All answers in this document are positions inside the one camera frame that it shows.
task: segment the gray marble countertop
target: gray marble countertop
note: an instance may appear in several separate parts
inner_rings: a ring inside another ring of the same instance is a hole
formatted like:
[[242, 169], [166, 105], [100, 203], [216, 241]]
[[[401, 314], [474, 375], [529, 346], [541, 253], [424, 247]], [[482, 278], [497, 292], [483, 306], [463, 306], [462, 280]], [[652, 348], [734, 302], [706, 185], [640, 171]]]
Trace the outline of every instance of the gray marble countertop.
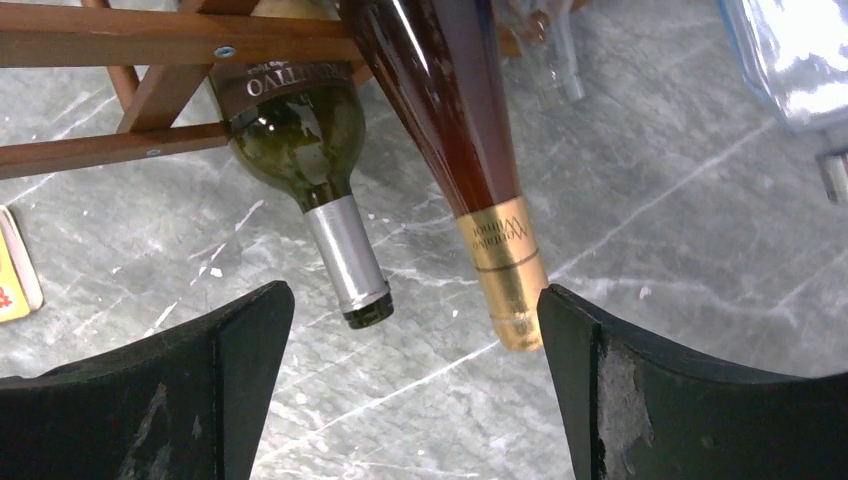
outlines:
[[[552, 279], [721, 358], [848, 368], [848, 210], [827, 202], [814, 143], [743, 84], [715, 1], [595, 0], [574, 30], [585, 100], [542, 115], [510, 87]], [[283, 279], [297, 310], [253, 478], [573, 478], [544, 352], [499, 346], [444, 198], [379, 89], [363, 98], [353, 182], [389, 321], [347, 329], [294, 201], [218, 149], [0, 183], [46, 298], [0, 325], [0, 376]], [[121, 116], [93, 68], [0, 70], [0, 105], [2, 144], [105, 134]], [[198, 96], [179, 124], [213, 117]]]

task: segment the screw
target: screw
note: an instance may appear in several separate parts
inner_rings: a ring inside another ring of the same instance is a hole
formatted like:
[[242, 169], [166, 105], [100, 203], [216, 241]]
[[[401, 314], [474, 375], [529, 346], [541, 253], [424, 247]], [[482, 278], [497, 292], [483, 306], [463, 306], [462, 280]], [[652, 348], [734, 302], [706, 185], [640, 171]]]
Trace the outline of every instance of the screw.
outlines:
[[223, 47], [218, 47], [215, 49], [215, 56], [218, 58], [230, 58], [235, 56], [235, 54], [235, 47], [231, 47], [229, 45], [224, 45]]

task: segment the wooden rack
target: wooden rack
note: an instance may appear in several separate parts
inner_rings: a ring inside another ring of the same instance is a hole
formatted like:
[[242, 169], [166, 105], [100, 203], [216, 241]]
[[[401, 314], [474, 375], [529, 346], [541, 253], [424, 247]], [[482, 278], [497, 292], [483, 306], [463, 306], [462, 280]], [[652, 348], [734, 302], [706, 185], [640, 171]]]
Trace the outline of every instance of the wooden rack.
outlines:
[[[173, 127], [214, 63], [352, 62], [371, 78], [338, 21], [248, 16], [259, 0], [183, 0], [177, 12], [0, 3], [0, 68], [108, 70], [124, 116], [114, 134], [0, 147], [0, 179], [224, 146], [223, 123]], [[588, 0], [576, 0], [573, 10]], [[517, 56], [501, 30], [501, 53]], [[149, 65], [139, 81], [135, 65]]]

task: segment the wine bottle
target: wine bottle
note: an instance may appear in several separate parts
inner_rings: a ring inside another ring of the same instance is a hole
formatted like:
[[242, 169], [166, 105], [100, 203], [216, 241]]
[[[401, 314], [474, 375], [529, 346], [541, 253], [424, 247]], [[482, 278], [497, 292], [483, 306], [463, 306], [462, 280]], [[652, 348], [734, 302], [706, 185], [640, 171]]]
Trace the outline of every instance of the wine bottle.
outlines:
[[501, 343], [539, 348], [548, 277], [515, 165], [489, 0], [341, 0], [339, 15], [450, 203]]
[[[305, 0], [263, 0], [253, 15], [328, 18]], [[217, 64], [209, 80], [230, 145], [259, 180], [293, 197], [304, 213], [345, 320], [353, 329], [393, 312], [351, 192], [365, 116], [347, 62]]]

